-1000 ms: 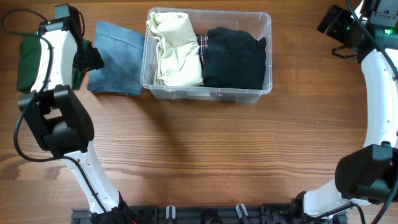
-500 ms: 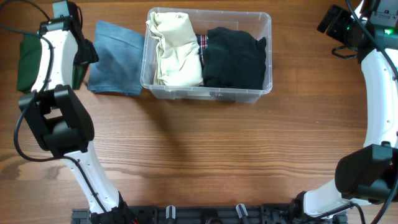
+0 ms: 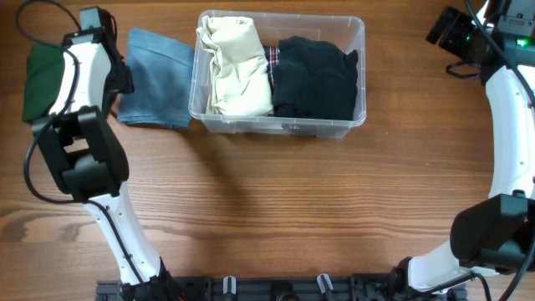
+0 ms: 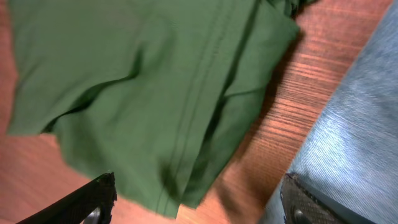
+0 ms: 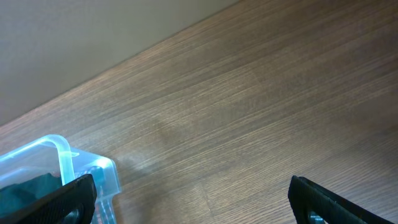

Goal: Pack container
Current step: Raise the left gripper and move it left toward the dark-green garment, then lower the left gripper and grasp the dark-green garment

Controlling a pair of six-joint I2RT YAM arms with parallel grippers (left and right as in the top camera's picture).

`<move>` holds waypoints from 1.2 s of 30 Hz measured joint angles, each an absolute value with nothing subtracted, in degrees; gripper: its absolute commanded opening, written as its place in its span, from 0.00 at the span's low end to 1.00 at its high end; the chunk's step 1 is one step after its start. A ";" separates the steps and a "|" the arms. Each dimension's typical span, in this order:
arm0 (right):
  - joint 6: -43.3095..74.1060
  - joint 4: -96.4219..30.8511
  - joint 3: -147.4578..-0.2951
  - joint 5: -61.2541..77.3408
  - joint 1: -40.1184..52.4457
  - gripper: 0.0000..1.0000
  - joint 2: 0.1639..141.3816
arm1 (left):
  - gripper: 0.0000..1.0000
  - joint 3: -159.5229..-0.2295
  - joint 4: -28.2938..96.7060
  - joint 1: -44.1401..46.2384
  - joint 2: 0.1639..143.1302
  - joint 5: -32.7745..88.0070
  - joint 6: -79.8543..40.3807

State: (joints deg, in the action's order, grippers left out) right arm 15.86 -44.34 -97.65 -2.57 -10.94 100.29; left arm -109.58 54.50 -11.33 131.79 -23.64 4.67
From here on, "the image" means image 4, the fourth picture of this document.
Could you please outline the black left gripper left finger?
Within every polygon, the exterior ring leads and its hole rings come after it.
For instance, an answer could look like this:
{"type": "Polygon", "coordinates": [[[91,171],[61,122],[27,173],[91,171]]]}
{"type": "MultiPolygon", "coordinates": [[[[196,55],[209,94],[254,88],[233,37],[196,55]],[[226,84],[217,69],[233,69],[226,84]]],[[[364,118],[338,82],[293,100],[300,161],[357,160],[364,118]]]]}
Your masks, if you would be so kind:
{"type": "Polygon", "coordinates": [[[105,173],[17,224],[110,224],[115,201],[114,174],[105,173]]]}

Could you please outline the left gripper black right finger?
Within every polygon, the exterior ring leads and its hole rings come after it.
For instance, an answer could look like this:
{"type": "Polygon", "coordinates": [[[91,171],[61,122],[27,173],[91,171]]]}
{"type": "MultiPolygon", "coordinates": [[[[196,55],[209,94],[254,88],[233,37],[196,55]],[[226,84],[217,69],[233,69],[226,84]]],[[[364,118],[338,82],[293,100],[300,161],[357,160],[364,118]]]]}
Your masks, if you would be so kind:
{"type": "Polygon", "coordinates": [[[285,224],[374,224],[299,178],[285,174],[280,189],[285,224]]]}

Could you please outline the green garment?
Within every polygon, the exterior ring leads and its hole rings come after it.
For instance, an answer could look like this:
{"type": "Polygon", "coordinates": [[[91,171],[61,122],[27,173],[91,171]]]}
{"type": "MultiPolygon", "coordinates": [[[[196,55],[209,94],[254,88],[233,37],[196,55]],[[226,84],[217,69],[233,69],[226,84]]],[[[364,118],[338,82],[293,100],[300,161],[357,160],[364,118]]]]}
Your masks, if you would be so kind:
{"type": "Polygon", "coordinates": [[[112,171],[166,217],[199,206],[295,40],[290,0],[12,0],[8,131],[50,133],[67,164],[112,171]]]}

